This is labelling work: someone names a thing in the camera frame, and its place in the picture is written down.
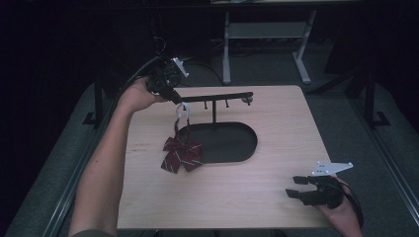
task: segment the white metal frame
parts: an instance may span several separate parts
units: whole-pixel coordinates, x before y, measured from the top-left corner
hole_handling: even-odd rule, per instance
[[[231,83],[228,44],[230,39],[281,39],[301,38],[301,46],[293,52],[293,60],[304,84],[311,80],[302,62],[302,56],[311,33],[316,11],[311,11],[307,22],[289,23],[230,23],[229,13],[225,13],[224,25],[224,53],[222,56],[222,81]]]

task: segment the ribbon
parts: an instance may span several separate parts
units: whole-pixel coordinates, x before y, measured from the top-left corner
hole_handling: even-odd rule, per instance
[[[202,146],[200,142],[182,143],[176,138],[167,138],[163,150],[169,153],[164,158],[161,168],[175,174],[182,164],[187,172],[197,169],[203,165],[200,157]]]

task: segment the black rack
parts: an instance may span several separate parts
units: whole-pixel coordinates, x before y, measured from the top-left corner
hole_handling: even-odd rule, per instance
[[[243,102],[250,106],[253,101],[253,92],[234,93],[234,94],[223,94],[213,96],[197,96],[197,97],[184,97],[182,102],[193,103],[193,102],[204,102],[205,109],[207,109],[207,102],[212,102],[212,124],[216,124],[216,101],[225,101],[225,105],[229,107],[228,100],[242,99]]]

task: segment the white clip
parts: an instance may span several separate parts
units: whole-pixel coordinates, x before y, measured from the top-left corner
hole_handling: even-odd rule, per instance
[[[179,58],[174,57],[172,60],[176,63],[176,65],[181,69],[182,73],[185,75],[185,77],[189,76],[189,73],[186,72],[185,68],[183,67],[183,61],[179,60]]]
[[[338,172],[348,170],[354,167],[354,165],[349,163],[330,163],[330,162],[317,162],[317,166],[311,172],[311,176],[328,176],[333,175]]]
[[[190,110],[189,110],[188,103],[185,103],[185,102],[182,102],[182,104],[180,104],[178,106],[178,108],[176,109],[176,116],[178,117],[178,119],[180,119],[182,117],[182,113],[179,112],[179,109],[181,107],[184,107],[186,109],[186,118],[188,119],[189,118],[189,112],[190,112]]]

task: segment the wooden table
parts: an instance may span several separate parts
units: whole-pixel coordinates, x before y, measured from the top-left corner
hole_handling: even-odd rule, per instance
[[[302,91],[297,86],[179,88],[182,97],[253,92],[217,104],[217,121],[251,126],[258,145],[240,163],[205,164],[178,174],[160,168],[163,144],[174,135],[177,106],[153,105],[131,121],[119,228],[284,228],[329,226],[312,206],[287,197],[307,190],[293,176],[309,176],[317,161],[330,161]],[[211,122],[211,106],[190,103],[191,123]]]

